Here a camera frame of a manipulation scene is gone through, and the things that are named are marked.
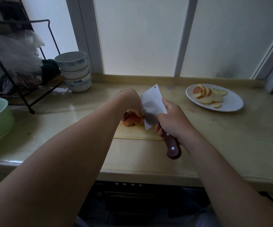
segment kitchen counter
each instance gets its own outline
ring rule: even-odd
[[[3,167],[19,165],[49,138],[94,111],[119,91],[134,88],[142,94],[152,86],[151,83],[95,82],[91,89],[82,93],[60,87],[33,106],[34,115],[26,107],[9,106],[15,125],[0,139],[0,173]],[[243,99],[243,109],[231,113],[208,110],[187,98],[187,86],[164,84],[159,88],[163,97],[181,106],[192,124],[245,180],[257,190],[273,191],[273,96],[262,88],[249,85],[243,88],[222,86]],[[28,99],[32,101],[44,91],[37,90]],[[181,158],[171,160],[166,156],[162,141],[113,139],[97,179],[201,186],[187,152],[182,151]]]

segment wooden knife handle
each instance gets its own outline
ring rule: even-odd
[[[168,148],[167,156],[170,159],[178,159],[181,156],[181,147],[179,146],[179,142],[177,138],[165,132],[163,129],[163,137]]]

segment dish rack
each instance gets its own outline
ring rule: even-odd
[[[55,43],[55,46],[56,46],[56,49],[57,49],[58,53],[60,54],[58,45],[57,45],[57,43],[55,41],[55,37],[54,37],[54,35],[53,35],[52,31],[51,31],[51,28],[50,28],[50,20],[49,19],[45,19],[45,20],[29,20],[27,14],[26,14],[25,8],[22,5],[21,0],[19,0],[19,1],[20,1],[21,7],[22,7],[22,9],[23,9],[23,11],[25,13],[25,17],[27,18],[27,20],[6,20],[6,21],[0,21],[0,24],[19,25],[19,24],[31,24],[31,23],[48,22],[48,29],[50,31],[51,37],[52,37],[52,39],[53,39],[53,41]],[[43,55],[44,60],[46,60],[45,55],[43,53],[43,50],[41,48],[40,48],[40,51],[41,51],[41,53]],[[31,114],[35,113],[35,111],[32,109],[32,106],[34,106],[37,102],[39,102],[41,99],[43,99],[45,96],[47,96],[49,93],[51,93],[54,89],[56,89],[60,84],[63,83],[63,81],[58,82],[54,87],[52,87],[46,93],[44,93],[43,95],[41,95],[40,97],[38,97],[32,103],[28,103],[27,100],[26,100],[26,96],[28,96],[29,94],[31,94],[32,92],[34,92],[35,90],[37,90],[38,87],[27,89],[27,90],[20,89],[16,85],[16,83],[13,81],[11,75],[6,70],[6,68],[4,67],[4,65],[2,64],[1,61],[0,61],[0,67],[1,67],[2,71],[5,73],[5,75],[8,77],[8,79],[10,80],[11,84],[13,85],[13,88],[7,94],[0,94],[0,97],[2,97],[2,98],[7,98],[7,97],[19,97],[19,98],[21,98],[24,103],[9,103],[9,105],[26,106]]]

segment cutting board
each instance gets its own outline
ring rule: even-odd
[[[117,139],[161,140],[161,138],[157,135],[157,132],[155,131],[154,126],[148,130],[145,130],[144,124],[142,126],[126,127],[123,125],[122,121],[119,123],[119,126],[116,129],[116,133],[114,134],[114,138],[117,138]]]

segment stacked bowls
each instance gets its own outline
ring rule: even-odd
[[[64,83],[73,92],[86,91],[91,87],[92,78],[87,64],[87,54],[76,51],[55,57],[63,74]]]

